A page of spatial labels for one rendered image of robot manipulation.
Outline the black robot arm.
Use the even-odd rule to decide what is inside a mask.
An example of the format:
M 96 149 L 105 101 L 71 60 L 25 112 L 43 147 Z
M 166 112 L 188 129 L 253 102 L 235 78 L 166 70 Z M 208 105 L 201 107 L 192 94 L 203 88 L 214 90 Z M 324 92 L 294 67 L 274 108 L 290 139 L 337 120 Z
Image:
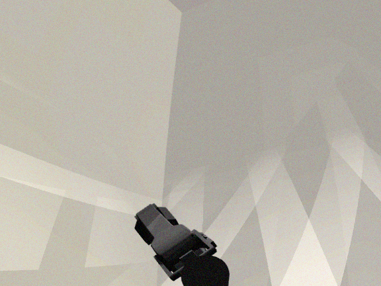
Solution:
M 213 256 L 217 245 L 203 232 L 178 224 L 167 207 L 155 203 L 135 218 L 134 229 L 151 244 L 157 254 L 153 258 L 172 281 L 181 278 L 183 286 L 229 286 L 228 266 Z

